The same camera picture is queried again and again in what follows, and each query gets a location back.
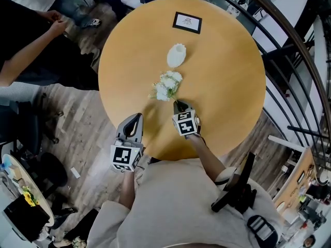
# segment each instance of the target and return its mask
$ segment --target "flower bouquet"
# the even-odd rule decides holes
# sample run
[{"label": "flower bouquet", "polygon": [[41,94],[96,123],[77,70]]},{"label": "flower bouquet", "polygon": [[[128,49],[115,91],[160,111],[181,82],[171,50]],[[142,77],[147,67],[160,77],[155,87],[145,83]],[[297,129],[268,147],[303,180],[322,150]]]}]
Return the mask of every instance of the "flower bouquet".
[{"label": "flower bouquet", "polygon": [[170,98],[177,100],[176,93],[182,80],[179,72],[168,71],[160,76],[160,82],[152,85],[153,94],[148,97],[162,101],[170,101]]},{"label": "flower bouquet", "polygon": [[22,189],[25,201],[28,202],[31,207],[39,205],[39,201],[33,196],[29,187],[22,187]]},{"label": "flower bouquet", "polygon": [[76,237],[72,241],[72,246],[73,246],[73,248],[85,248],[86,247],[86,242],[81,240],[80,237]]}]

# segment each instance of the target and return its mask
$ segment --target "black picture frame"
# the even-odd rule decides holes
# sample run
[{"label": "black picture frame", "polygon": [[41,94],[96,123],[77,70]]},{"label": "black picture frame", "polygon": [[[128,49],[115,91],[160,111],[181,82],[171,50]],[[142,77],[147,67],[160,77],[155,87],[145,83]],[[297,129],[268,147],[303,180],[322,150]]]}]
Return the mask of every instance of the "black picture frame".
[{"label": "black picture frame", "polygon": [[[190,18],[194,18],[194,19],[198,19],[199,20],[199,26],[198,26],[198,30],[195,30],[193,28],[187,28],[187,27],[182,27],[182,26],[178,26],[176,25],[176,22],[177,22],[177,18],[178,18],[178,15],[181,14],[181,15],[185,15],[187,17],[190,17]],[[182,29],[182,30],[185,30],[185,31],[190,31],[190,32],[193,32],[193,33],[196,33],[196,34],[200,34],[200,31],[201,31],[201,24],[202,24],[202,18],[198,18],[198,17],[195,17],[193,15],[190,15],[190,14],[185,14],[185,13],[180,13],[180,12],[176,12],[176,15],[175,15],[175,19],[174,19],[174,23],[172,25],[172,27],[174,28],[179,28],[179,29]]]},{"label": "black picture frame", "polygon": [[297,183],[300,184],[301,181],[304,179],[304,177],[305,177],[305,171],[302,171],[302,173],[301,173],[299,179],[297,180]]}]

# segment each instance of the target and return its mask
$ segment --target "hand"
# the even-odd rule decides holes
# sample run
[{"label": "hand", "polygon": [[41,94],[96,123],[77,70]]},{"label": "hand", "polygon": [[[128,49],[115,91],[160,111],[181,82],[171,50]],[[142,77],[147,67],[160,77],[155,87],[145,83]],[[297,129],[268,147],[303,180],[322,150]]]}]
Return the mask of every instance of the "hand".
[{"label": "hand", "polygon": [[47,12],[41,12],[37,11],[39,15],[41,15],[43,18],[46,18],[48,21],[53,23],[56,20],[61,19],[61,14],[55,10],[47,11]]},{"label": "hand", "polygon": [[63,21],[56,20],[52,24],[52,26],[50,27],[48,32],[50,32],[52,34],[52,36],[54,38],[56,38],[57,36],[61,35],[66,30],[67,25],[68,25],[68,22],[63,22]]}]

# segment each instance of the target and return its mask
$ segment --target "white flower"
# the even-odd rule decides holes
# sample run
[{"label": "white flower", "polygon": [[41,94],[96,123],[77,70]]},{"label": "white flower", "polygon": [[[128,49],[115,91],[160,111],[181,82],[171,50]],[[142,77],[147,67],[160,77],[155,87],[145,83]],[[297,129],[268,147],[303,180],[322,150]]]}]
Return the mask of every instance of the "white flower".
[{"label": "white flower", "polygon": [[172,77],[177,82],[181,82],[183,80],[183,77],[179,72],[168,71],[166,72],[166,75]]},{"label": "white flower", "polygon": [[162,101],[170,101],[170,98],[167,97],[166,95],[160,93],[160,92],[157,92],[156,93],[156,99],[158,100],[162,100]]},{"label": "white flower", "polygon": [[164,96],[166,96],[167,93],[168,93],[167,88],[164,86],[164,84],[162,84],[162,83],[160,83],[160,82],[157,83],[157,84],[155,84],[154,88],[155,88],[155,91],[156,91],[157,93],[160,93],[160,94],[162,94],[162,95],[164,95]]},{"label": "white flower", "polygon": [[172,78],[169,78],[167,76],[163,76],[161,79],[161,83],[164,84],[166,88],[173,89],[176,87],[177,82],[173,80]]}]

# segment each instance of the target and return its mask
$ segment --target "white vase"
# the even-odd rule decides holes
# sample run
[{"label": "white vase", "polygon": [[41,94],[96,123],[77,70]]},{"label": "white vase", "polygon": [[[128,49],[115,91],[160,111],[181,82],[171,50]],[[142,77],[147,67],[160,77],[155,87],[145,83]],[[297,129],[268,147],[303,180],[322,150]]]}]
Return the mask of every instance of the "white vase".
[{"label": "white vase", "polygon": [[169,50],[167,55],[167,63],[171,68],[176,68],[181,65],[186,57],[186,48],[183,44],[175,44]]}]

